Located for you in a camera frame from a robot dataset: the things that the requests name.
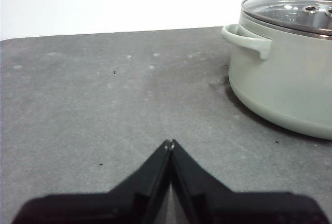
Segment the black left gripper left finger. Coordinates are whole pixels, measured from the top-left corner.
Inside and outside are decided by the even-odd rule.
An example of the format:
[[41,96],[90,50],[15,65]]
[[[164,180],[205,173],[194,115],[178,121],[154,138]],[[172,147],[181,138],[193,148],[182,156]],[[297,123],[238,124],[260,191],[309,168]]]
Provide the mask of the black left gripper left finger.
[[153,223],[169,189],[172,143],[164,141],[109,192],[52,194],[27,201],[14,223]]

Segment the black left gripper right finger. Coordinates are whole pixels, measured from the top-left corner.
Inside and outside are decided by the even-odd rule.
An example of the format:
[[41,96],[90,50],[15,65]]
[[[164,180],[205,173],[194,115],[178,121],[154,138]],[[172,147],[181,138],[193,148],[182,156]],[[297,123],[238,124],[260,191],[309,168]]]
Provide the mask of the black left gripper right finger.
[[172,186],[190,223],[327,223],[316,200],[291,192],[234,192],[176,141]]

